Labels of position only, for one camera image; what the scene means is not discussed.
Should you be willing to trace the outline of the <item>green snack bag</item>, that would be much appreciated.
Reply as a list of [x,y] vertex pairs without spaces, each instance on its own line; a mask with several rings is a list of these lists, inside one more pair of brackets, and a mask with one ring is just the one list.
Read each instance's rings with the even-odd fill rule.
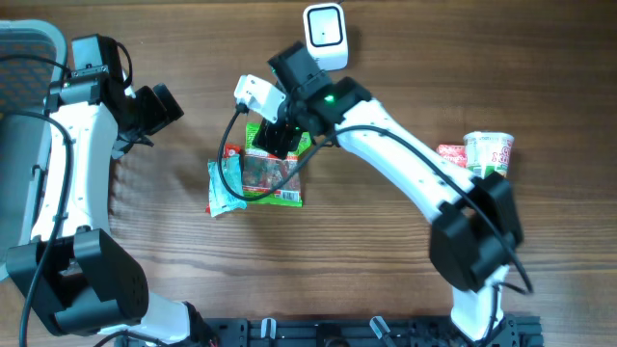
[[[271,190],[295,169],[299,158],[305,152],[299,156],[289,155],[285,160],[281,160],[253,147],[251,141],[258,126],[259,124],[254,122],[246,124],[242,172],[243,194],[245,197],[256,197]],[[310,147],[311,141],[308,136],[308,149]],[[256,200],[255,203],[302,207],[301,188],[300,175],[297,173],[281,189],[268,197]]]

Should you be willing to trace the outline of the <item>red coffee stick sachet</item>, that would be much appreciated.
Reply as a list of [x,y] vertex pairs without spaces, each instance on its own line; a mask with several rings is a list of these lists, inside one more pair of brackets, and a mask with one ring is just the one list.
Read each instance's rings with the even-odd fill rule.
[[[222,157],[223,173],[228,185],[239,194],[241,189],[241,146],[235,144],[225,145]],[[246,203],[230,195],[221,182],[217,169],[217,162],[208,162],[209,195],[208,204],[205,211],[211,216],[216,217],[231,210],[246,207]]]

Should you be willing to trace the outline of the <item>teal snack packet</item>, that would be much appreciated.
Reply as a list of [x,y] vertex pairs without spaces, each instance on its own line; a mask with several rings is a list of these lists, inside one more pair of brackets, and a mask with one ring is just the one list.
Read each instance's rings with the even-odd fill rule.
[[219,167],[216,160],[210,160],[208,162],[208,173],[210,175],[208,207],[209,214],[212,217],[217,217],[236,209],[247,208],[248,204],[244,200],[232,195],[221,179],[221,176],[223,176],[228,187],[233,192],[239,196],[243,195],[241,157],[239,154],[223,158],[222,168]]

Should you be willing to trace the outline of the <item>instant noodle cup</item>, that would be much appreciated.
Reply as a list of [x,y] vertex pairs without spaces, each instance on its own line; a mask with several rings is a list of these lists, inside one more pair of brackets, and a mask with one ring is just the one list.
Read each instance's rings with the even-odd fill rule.
[[503,132],[474,131],[464,136],[466,167],[475,175],[507,176],[514,137]]

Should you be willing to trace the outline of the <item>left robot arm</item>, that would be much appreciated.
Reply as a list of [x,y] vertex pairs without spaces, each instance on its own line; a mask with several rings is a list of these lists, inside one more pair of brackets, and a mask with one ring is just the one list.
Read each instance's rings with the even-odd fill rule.
[[50,84],[39,113],[51,128],[40,214],[30,241],[6,262],[22,315],[56,336],[212,346],[217,335],[198,311],[152,293],[109,228],[112,160],[149,145],[182,109],[164,85],[132,89],[132,62],[118,41],[94,34],[75,39],[72,52],[73,68]]

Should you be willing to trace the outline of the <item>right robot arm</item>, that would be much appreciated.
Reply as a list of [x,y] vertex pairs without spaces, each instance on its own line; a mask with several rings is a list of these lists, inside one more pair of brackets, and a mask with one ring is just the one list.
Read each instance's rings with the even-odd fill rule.
[[334,81],[297,41],[268,62],[276,84],[240,78],[238,103],[262,117],[255,145],[283,159],[304,134],[357,155],[398,188],[430,225],[429,258],[453,288],[450,318],[471,342],[490,344],[498,323],[501,289],[523,241],[512,188],[500,173],[479,176],[439,156],[387,112],[351,77]]

